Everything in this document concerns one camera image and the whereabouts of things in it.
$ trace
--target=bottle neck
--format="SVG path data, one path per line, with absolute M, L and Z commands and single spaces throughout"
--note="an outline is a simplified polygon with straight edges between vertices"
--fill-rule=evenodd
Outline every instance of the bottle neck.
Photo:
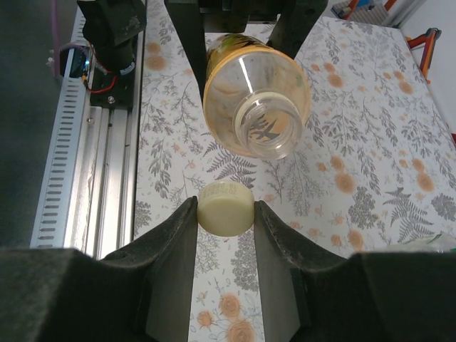
M 285 95 L 267 91 L 249 95 L 237 110 L 234 131 L 255 157 L 286 157 L 298 144 L 302 121 L 296 106 Z

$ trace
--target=cream plastic cap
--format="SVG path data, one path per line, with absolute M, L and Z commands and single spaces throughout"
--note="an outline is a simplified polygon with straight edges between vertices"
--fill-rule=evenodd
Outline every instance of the cream plastic cap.
M 199 193 L 198 223 L 209 233 L 235 237 L 253 225 L 254 195 L 243 184 L 219 180 Z

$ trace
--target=white wall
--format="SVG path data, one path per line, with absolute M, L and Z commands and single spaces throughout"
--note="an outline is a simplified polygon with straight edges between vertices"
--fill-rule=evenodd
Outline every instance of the white wall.
M 428 86 L 437 109 L 456 133 L 456 0 L 427 0 L 404 24 L 401 31 L 415 38 L 430 27 L 442 30 L 435 44 L 432 64 L 427 74 Z M 415 49 L 413 56 L 421 62 L 423 49 Z

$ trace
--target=floor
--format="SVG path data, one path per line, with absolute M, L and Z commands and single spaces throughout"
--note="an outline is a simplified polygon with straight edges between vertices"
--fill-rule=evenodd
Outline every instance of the floor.
M 28 247 L 33 229 L 61 86 L 46 65 L 50 12 L 49 1 L 0 1 L 0 247 Z M 76 1 L 59 0 L 62 43 L 75 15 Z

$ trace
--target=plastic bottle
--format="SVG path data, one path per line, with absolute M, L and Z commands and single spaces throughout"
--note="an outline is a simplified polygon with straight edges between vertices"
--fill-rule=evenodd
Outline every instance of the plastic bottle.
M 298 144 L 311 94 L 299 65 L 252 37 L 227 34 L 208 50 L 203 111 L 216 141 L 238 155 L 280 159 Z

